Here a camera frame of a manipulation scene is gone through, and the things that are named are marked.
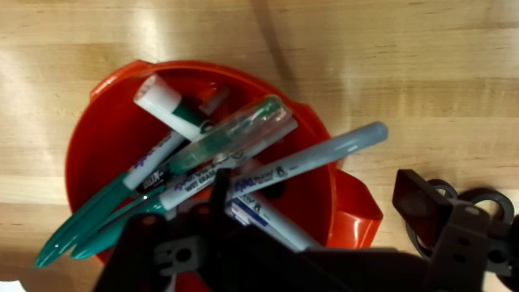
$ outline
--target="wood grain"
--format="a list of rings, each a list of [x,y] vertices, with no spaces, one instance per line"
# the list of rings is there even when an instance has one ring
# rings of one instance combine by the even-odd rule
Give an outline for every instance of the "wood grain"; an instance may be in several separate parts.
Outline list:
[[[385,212],[375,245],[412,249],[391,206],[398,168],[519,202],[518,13],[506,0],[4,0],[0,277],[91,288],[96,261],[31,261],[69,215],[65,150],[90,89],[137,58],[250,71],[313,105],[333,134],[386,121],[390,141],[344,163]]]

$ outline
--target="black object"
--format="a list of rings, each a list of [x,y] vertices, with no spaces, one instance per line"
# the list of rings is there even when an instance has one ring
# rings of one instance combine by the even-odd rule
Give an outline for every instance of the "black object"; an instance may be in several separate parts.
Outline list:
[[[151,232],[145,238],[143,223],[132,220],[96,292],[142,292],[140,280],[125,283],[140,274],[159,279],[146,288],[163,292],[168,287],[163,279],[184,271],[197,271],[215,292],[472,292],[482,288],[485,269],[511,288],[518,287],[519,220],[494,220],[466,201],[453,204],[412,170],[399,170],[393,202],[433,249],[430,261],[395,248],[323,248],[294,254],[262,230],[244,228],[223,215],[228,186],[229,170],[218,172],[210,202],[193,206],[169,227],[155,230],[168,233],[159,243],[146,240],[159,236]],[[133,236],[148,243],[137,245]]]
[[[456,202],[458,199],[468,201],[471,204],[477,204],[481,201],[494,201],[498,204],[498,210],[494,215],[494,219],[505,220],[505,222],[513,222],[513,219],[515,219],[515,204],[511,202],[511,199],[494,188],[472,188],[472,189],[468,189],[468,191],[458,194],[456,188],[442,178],[433,178],[433,180],[429,180],[427,183],[430,186],[433,186],[438,194],[448,198],[453,202]],[[421,253],[421,256],[425,259],[430,259],[433,256],[432,246],[430,245],[427,246],[409,223],[406,223],[406,232],[408,232],[411,243],[416,246],[416,249]]]

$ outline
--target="light blue pen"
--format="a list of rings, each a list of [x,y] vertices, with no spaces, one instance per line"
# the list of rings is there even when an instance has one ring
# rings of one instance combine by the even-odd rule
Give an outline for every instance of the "light blue pen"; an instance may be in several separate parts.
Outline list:
[[[189,110],[185,102],[179,102],[182,112]],[[83,222],[96,222],[104,220],[127,196],[133,193],[133,189],[150,175],[158,165],[171,154],[174,149],[180,146],[184,136],[197,141],[203,136],[203,126],[206,120],[200,118],[200,129],[193,133],[192,128],[184,129],[182,134],[177,131],[171,131],[164,139],[159,141],[142,160],[138,160],[130,170],[116,176],[109,185],[101,188],[91,199],[88,199],[75,214],[72,214],[65,223],[62,223],[54,235],[47,240],[44,248],[39,251],[35,266],[44,267],[56,261],[60,254],[64,254],[70,246],[77,243],[77,235],[70,235],[70,232],[77,230],[77,223]]]
[[[367,126],[357,128],[351,133],[336,136],[330,141],[307,147],[301,152],[266,163],[258,170],[234,178],[232,188],[229,189],[229,198],[239,198],[247,193],[253,193],[265,186],[296,176],[299,173],[309,172],[312,168],[326,165],[364,147],[385,141],[386,137],[388,128],[385,123],[375,121]],[[192,196],[189,189],[197,186],[197,180],[176,183],[168,191],[161,193],[158,198],[150,201],[146,207],[153,207],[155,212],[164,214],[171,209],[176,209],[180,202],[189,199]],[[140,206],[138,210],[129,212],[127,215],[124,215],[124,222],[146,207]],[[90,241],[78,245],[73,253],[73,258],[88,258],[103,251],[104,248],[112,246],[124,228],[124,222],[122,219],[114,220],[112,223],[106,225],[99,233],[91,236]]]
[[[174,181],[169,181],[168,189],[166,186],[159,196],[176,196],[176,199],[184,202],[185,199],[195,196],[206,186],[210,186],[215,181],[215,175],[218,168],[236,168],[245,163],[253,155],[260,154],[262,150],[268,149],[271,144],[283,139],[286,134],[294,131],[297,128],[296,120],[289,120],[286,123],[276,125],[276,128],[262,128],[255,133],[252,137],[253,142],[249,142],[247,149],[239,149],[232,155],[228,155],[228,159],[211,163],[192,175],[184,175],[179,178],[174,178]],[[107,223],[101,227],[96,233],[93,233],[88,240],[78,243],[78,246],[73,249],[72,258],[75,259],[85,259],[90,258],[103,249],[107,249],[116,245],[117,238],[120,236],[120,232],[125,227],[125,222],[140,212],[161,212],[166,214],[168,209],[163,207],[159,196],[156,196],[158,189],[155,189],[153,194],[146,194],[140,199],[132,201],[124,209],[114,212]]]

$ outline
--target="white marker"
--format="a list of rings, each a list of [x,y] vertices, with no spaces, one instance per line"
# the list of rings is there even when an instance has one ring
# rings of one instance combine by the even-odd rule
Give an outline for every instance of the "white marker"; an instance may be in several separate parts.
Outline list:
[[[244,225],[255,223],[296,253],[322,246],[258,193],[232,199],[231,212]]]
[[[202,139],[211,126],[205,116],[193,113],[187,100],[158,74],[143,82],[135,103],[190,141]]]

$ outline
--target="red cup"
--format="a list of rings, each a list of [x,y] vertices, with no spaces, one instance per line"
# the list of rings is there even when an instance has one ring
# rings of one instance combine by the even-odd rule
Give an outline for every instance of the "red cup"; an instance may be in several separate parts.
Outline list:
[[[67,194],[72,210],[82,207],[116,175],[130,168],[171,129],[133,103],[140,84],[151,74],[161,74],[184,97],[203,102],[215,84],[232,89],[229,102],[216,112],[216,120],[258,102],[266,94],[279,95],[292,110],[299,128],[266,149],[260,160],[292,154],[330,139],[322,120],[305,105],[291,100],[276,87],[239,69],[206,61],[133,61],[91,92],[91,103],[82,115],[67,154]],[[382,222],[382,210],[369,188],[356,176],[328,163],[286,181],[286,193],[273,201],[296,223],[326,246],[370,246]],[[190,272],[177,279],[179,290],[205,290]]]

